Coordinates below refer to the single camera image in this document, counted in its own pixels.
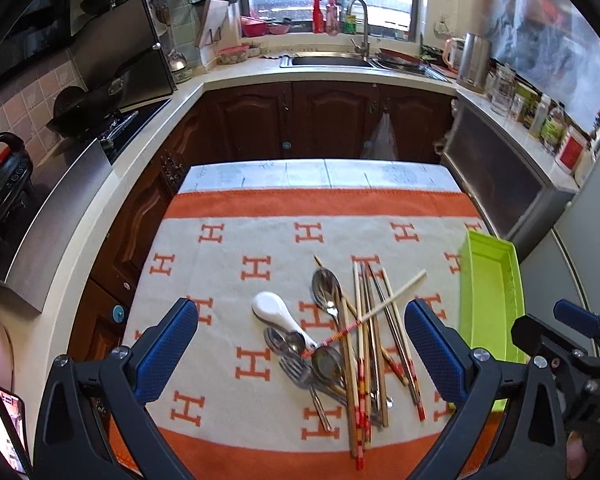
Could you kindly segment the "right hand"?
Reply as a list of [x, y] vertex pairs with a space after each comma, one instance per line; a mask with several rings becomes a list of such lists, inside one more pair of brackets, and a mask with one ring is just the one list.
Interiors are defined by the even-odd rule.
[[577, 431], [571, 431], [566, 445], [567, 479], [577, 479], [585, 470], [588, 454], [584, 447], [583, 438]]

